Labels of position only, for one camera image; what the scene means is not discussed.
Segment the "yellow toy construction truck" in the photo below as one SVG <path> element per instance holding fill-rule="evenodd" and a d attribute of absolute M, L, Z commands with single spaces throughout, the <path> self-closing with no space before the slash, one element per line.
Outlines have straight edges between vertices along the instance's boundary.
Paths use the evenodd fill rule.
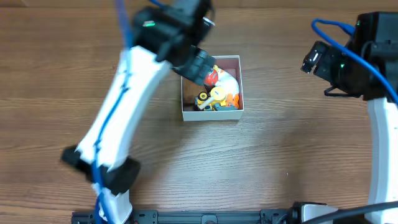
<path fill-rule="evenodd" d="M 207 92 L 200 92 L 195 98 L 195 110 L 197 111 L 231 111 L 239 109 L 239 95 L 233 95 L 228 93 L 226 98 L 223 100 L 213 100 L 205 107 L 201 107 L 206 100 L 210 99 L 210 95 Z"/>

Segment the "brown plush toy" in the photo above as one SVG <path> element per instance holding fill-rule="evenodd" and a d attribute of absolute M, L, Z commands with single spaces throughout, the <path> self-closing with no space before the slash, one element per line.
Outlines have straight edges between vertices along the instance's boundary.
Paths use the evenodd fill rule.
<path fill-rule="evenodd" d="M 195 98 L 201 92 L 201 86 L 197 85 L 190 80 L 184 79 L 182 82 L 182 98 L 185 105 L 192 105 Z"/>

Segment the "red orange toy ball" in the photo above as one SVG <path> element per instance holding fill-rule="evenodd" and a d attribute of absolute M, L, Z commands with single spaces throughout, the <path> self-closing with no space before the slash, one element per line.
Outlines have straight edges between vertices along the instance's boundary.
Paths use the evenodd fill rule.
<path fill-rule="evenodd" d="M 210 88 L 213 88 L 218 82 L 218 72 L 215 69 L 211 69 L 206 75 L 203 84 Z"/>

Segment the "white yellow plush duck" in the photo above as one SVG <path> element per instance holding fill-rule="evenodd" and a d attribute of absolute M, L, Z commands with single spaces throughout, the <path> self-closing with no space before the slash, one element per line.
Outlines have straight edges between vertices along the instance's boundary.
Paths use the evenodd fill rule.
<path fill-rule="evenodd" d="M 217 65 L 213 66 L 213 70 L 217 73 L 217 80 L 215 86 L 222 87 L 226 93 L 226 106 L 233 106 L 239 108 L 239 83 L 227 71 L 219 68 Z"/>

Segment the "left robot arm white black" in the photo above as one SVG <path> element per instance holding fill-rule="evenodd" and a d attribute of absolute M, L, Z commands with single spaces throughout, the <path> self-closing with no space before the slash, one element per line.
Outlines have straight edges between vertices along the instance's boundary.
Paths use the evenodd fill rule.
<path fill-rule="evenodd" d="M 159 83 L 170 72 L 202 85 L 215 59 L 199 48 L 214 25 L 210 0 L 158 1 L 129 17 L 116 1 L 124 47 L 111 87 L 85 137 L 61 159 L 83 173 L 96 193 L 92 212 L 72 223 L 133 223 L 129 190 L 140 163 L 129 157 L 131 139 Z"/>

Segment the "yellow wooden rattle drum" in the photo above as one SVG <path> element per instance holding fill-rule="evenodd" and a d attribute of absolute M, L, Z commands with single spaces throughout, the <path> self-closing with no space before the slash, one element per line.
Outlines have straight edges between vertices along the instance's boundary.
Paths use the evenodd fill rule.
<path fill-rule="evenodd" d="M 215 103 L 221 103 L 226 98 L 226 92 L 221 86 L 216 86 L 209 93 L 201 92 L 197 96 L 199 110 L 212 109 Z"/>

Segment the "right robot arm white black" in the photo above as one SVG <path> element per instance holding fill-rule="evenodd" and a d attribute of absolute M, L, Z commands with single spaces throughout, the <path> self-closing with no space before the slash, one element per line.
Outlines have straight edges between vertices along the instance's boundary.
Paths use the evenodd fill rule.
<path fill-rule="evenodd" d="M 362 98 L 372 132 L 368 203 L 339 209 L 296 202 L 287 223 L 397 223 L 397 13 L 369 12 L 355 26 L 314 19 L 316 41 L 301 70 L 327 81 L 325 96 Z"/>

